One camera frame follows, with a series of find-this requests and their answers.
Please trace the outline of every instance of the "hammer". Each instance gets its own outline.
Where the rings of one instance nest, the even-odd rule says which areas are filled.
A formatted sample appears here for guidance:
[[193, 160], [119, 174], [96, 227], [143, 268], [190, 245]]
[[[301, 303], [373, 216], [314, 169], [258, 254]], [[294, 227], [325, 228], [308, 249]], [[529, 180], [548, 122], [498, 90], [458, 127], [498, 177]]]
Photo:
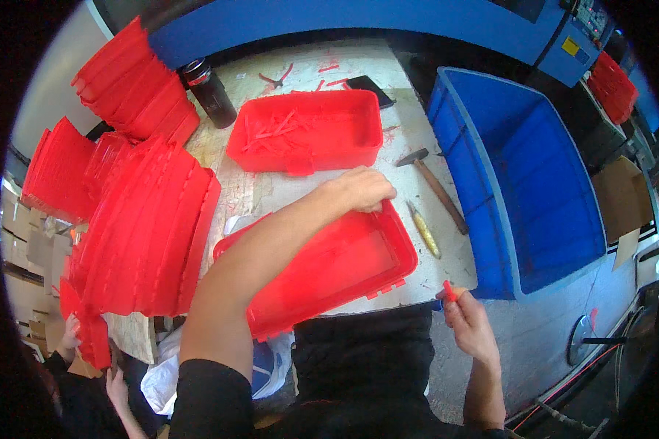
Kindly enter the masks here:
[[441, 201], [442, 204], [447, 208], [447, 212], [449, 212], [449, 215], [452, 216], [452, 219], [457, 225], [459, 232], [461, 232], [461, 234], [468, 234], [469, 226], [466, 225], [466, 221], [464, 221], [464, 217], [457, 210], [457, 206], [454, 205], [454, 201], [452, 201], [452, 199], [447, 194], [447, 191], [445, 191], [442, 185], [439, 183], [437, 177], [435, 177], [432, 171], [430, 171], [422, 162], [422, 159], [427, 157], [428, 154], [429, 151], [426, 148], [422, 148], [420, 151], [416, 151], [415, 153], [405, 156], [405, 158], [395, 164], [395, 167], [400, 167], [410, 163], [413, 163], [415, 166], [417, 166], [417, 169], [419, 169], [419, 171], [429, 183], [429, 187], [432, 188], [434, 193], [439, 198], [439, 201]]

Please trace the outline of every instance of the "metal base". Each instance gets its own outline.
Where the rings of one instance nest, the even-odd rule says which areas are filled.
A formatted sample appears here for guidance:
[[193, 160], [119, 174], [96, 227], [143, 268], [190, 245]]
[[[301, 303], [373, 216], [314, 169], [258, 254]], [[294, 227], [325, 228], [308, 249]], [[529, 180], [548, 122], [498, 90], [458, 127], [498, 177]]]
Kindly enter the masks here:
[[583, 343], [583, 339], [590, 337], [592, 333], [593, 328], [588, 316], [580, 316], [571, 329], [569, 344], [566, 345], [566, 362], [569, 366], [581, 363], [593, 349], [593, 345]]

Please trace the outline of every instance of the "black smartphone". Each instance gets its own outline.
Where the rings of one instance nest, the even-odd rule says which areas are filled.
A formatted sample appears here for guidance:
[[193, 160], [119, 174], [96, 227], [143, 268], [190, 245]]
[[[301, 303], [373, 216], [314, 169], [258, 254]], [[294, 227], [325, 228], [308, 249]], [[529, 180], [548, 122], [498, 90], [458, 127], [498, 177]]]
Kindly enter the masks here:
[[388, 95], [384, 93], [383, 90], [379, 89], [378, 85], [376, 85], [376, 83], [373, 82], [371, 78], [369, 78], [366, 75], [347, 79], [346, 85], [349, 86], [350, 89], [368, 90], [376, 93], [376, 96], [378, 97], [378, 108], [380, 108], [381, 110], [393, 105], [393, 101], [391, 101]]

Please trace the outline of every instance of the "wooden hammer handle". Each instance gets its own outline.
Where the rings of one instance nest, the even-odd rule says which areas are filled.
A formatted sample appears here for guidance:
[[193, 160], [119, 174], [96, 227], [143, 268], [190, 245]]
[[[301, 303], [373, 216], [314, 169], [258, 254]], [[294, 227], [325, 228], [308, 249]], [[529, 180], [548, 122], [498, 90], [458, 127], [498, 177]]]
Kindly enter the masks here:
[[415, 160], [414, 165], [417, 166], [424, 178], [427, 180], [429, 187], [432, 188], [435, 194], [437, 194], [439, 201], [441, 201], [442, 204], [447, 208], [447, 212], [449, 212], [449, 215], [452, 216], [452, 219], [456, 223], [459, 232], [461, 232], [461, 234], [468, 234], [469, 226], [466, 225], [464, 217], [459, 213], [457, 206], [454, 205], [454, 201], [452, 201], [447, 191], [445, 191], [441, 183], [439, 183], [437, 177], [435, 177], [432, 171], [430, 171], [427, 166], [422, 163], [422, 160]]

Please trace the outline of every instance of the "yellow warning label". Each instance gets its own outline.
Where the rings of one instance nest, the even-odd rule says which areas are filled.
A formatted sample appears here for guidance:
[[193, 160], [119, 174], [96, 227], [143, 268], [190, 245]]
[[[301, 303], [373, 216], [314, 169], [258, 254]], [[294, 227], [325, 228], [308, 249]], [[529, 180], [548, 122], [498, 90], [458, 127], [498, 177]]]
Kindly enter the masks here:
[[581, 48], [571, 37], [567, 37], [562, 44], [562, 48], [571, 56], [576, 56], [578, 49]]

